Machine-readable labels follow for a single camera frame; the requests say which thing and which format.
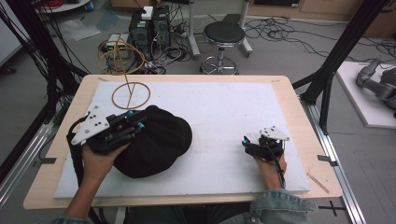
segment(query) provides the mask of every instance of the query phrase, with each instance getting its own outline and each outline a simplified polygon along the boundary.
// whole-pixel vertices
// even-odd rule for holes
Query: electronic equipment
[[[116,44],[119,47],[119,50],[114,51]],[[126,48],[126,44],[131,44],[131,38],[129,35],[111,35],[106,44],[107,51],[110,51],[108,56],[113,58],[113,53],[120,53],[120,55],[116,55],[116,57],[121,57],[123,59],[129,58],[131,50]]]
[[[78,146],[86,141],[93,152],[108,154],[119,147],[131,142],[135,135],[145,128],[143,124],[147,117],[136,119],[138,110],[128,110],[120,115],[105,117],[99,106],[95,106],[91,113],[76,121],[69,133],[80,124],[78,132],[71,139],[72,146]]]
[[[245,148],[245,152],[253,157],[259,157],[266,161],[273,161],[283,155],[284,141],[290,139],[282,133],[276,126],[271,128],[264,128],[260,131],[261,137],[259,138],[259,144],[252,144],[246,136],[242,141],[242,146]]]
[[[141,12],[132,14],[131,23],[129,25],[131,41],[134,47],[145,55],[147,61],[152,60],[152,53],[154,53],[151,52],[151,49],[154,49],[152,48],[153,33],[154,28],[152,20],[142,20]]]
[[[152,21],[154,23],[157,49],[171,47],[169,6],[155,8]]]
[[[254,0],[256,5],[297,7],[300,0]]]

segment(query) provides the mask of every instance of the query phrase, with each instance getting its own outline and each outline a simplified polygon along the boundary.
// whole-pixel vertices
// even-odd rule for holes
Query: wooden table
[[[323,149],[287,77],[133,75],[129,79],[139,82],[271,83],[283,111],[284,119],[288,124],[291,137],[294,139],[294,144],[300,155],[311,188],[309,192],[298,195],[302,198],[310,199],[341,197],[342,190],[333,168],[326,161],[318,160],[318,155],[324,155]],[[84,77],[46,156],[47,158],[56,158],[57,160],[54,164],[41,165],[23,203],[26,209],[65,208],[70,203],[71,199],[53,198],[64,167],[64,159],[69,151],[66,142],[68,129],[76,120],[85,115],[99,82],[124,80],[125,78],[123,76],[90,75]],[[92,206],[248,202],[254,201],[258,196],[259,194],[222,194],[97,198],[94,200]]]

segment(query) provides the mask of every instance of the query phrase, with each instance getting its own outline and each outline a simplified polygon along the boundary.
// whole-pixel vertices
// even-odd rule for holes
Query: black cap
[[[190,147],[189,123],[156,105],[150,105],[137,116],[145,128],[136,135],[114,161],[114,166],[131,178],[156,175],[169,167]]]

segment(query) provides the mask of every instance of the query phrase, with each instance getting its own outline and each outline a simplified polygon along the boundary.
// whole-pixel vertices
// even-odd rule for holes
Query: black stool
[[[210,56],[204,60],[200,71],[206,74],[238,75],[235,62],[224,57],[224,49],[241,45],[245,39],[244,30],[227,21],[216,21],[205,27],[204,39],[219,47],[219,52],[218,56]]]

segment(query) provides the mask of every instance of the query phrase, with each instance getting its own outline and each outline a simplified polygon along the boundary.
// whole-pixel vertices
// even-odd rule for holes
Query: gray floor
[[[59,22],[82,19],[86,25],[95,25],[102,18],[108,16],[107,7],[96,9],[94,12],[86,12],[83,8],[59,13]],[[114,26],[101,30],[101,34],[94,35],[80,41],[68,40],[67,44],[81,62],[93,73],[100,74],[97,66],[97,48],[99,44],[107,40],[113,33],[128,31],[128,13],[117,12],[122,15]],[[210,18],[196,19],[196,26]],[[297,21],[289,21],[289,26],[296,30],[304,30],[318,35],[326,35],[338,38],[344,31],[344,24],[334,26],[315,26],[303,24]],[[255,36],[254,32],[248,32],[248,36]],[[335,41],[319,36],[294,33],[290,36],[299,38],[316,50],[330,51]],[[216,54],[217,50],[204,43],[200,35],[197,35],[198,46],[202,52],[200,59],[190,60],[183,63],[172,63],[166,66],[167,74],[199,73],[199,65],[202,59],[208,55]],[[61,49],[59,40],[54,41]],[[298,43],[270,42],[262,38],[248,39],[254,52],[249,58],[241,49],[226,51],[226,55],[239,66],[239,73],[243,75],[284,75],[291,82],[297,81],[317,71],[325,58],[317,54],[306,52]],[[381,57],[383,61],[391,59],[389,55],[379,52],[375,47],[358,45],[350,56],[357,60]],[[0,162],[3,162],[9,151],[19,141],[27,127],[46,103],[46,82],[39,75],[35,65],[29,56],[23,51],[17,53],[11,60],[16,67],[16,74],[0,75],[0,120],[2,129],[0,140],[2,142]],[[305,87],[296,90],[304,92]],[[337,77],[332,86],[332,99],[329,113],[328,129],[330,137],[338,153],[340,161],[345,169],[349,183],[359,202],[367,223],[396,223],[396,130],[366,128]],[[60,209],[46,211],[25,210],[22,202],[35,178],[38,168],[32,166],[28,169],[20,184],[15,188],[6,204],[0,210],[2,223],[46,223],[62,213]],[[319,206],[330,206],[330,201],[336,207],[344,207],[341,199],[317,200]],[[113,219],[115,209],[109,208],[106,213]],[[337,210],[334,215],[332,210],[320,209],[316,214],[310,214],[314,223],[348,223],[347,213]]]

